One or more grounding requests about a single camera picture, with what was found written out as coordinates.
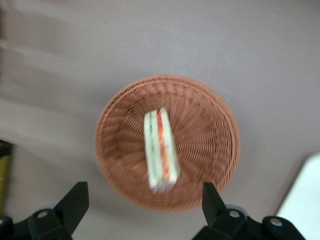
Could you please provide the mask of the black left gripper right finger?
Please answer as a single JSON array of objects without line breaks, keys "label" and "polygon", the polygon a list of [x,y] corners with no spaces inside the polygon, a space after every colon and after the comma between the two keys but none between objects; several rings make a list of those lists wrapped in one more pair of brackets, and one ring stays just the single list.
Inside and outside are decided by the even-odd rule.
[{"label": "black left gripper right finger", "polygon": [[207,225],[194,240],[303,240],[305,237],[287,219],[266,216],[257,222],[242,210],[228,207],[214,184],[202,185],[202,211]]}]

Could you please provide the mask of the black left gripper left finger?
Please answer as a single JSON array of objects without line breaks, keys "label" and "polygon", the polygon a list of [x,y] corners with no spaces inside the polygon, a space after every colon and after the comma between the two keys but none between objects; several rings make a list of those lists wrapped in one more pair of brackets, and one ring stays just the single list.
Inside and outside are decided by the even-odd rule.
[{"label": "black left gripper left finger", "polygon": [[88,183],[80,181],[53,208],[40,209],[16,223],[9,216],[1,216],[0,238],[2,240],[71,240],[88,208]]}]

